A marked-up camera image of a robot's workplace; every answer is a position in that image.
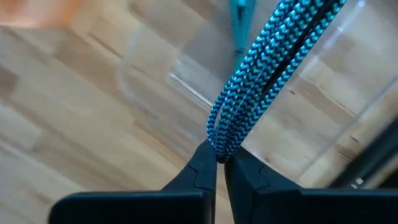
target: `clear plastic box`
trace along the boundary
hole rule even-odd
[[[276,4],[258,1],[248,45]],[[119,66],[120,90],[176,147],[200,143],[233,63],[228,0],[131,8],[143,25]],[[398,113],[397,12],[393,0],[348,0],[243,146],[304,186],[327,185]]]

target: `wood grain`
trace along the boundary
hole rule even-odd
[[[276,4],[259,2],[251,39]],[[243,146],[327,186],[398,114],[397,12],[349,0]],[[45,223],[74,192],[161,189],[206,138],[232,44],[225,0],[87,0],[68,27],[0,27],[2,221]],[[222,166],[217,188],[216,222],[232,223]]]

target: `black holder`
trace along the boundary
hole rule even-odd
[[[208,140],[162,190],[69,195],[49,224],[215,222],[216,155]],[[398,192],[303,189],[244,148],[225,164],[235,224],[395,223]]]

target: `braided cable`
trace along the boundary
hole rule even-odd
[[[345,2],[280,1],[210,111],[207,135],[218,162],[236,152]]]

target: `blue and black braided cable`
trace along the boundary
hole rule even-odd
[[[345,2],[281,0],[210,111],[218,162],[236,152]]]

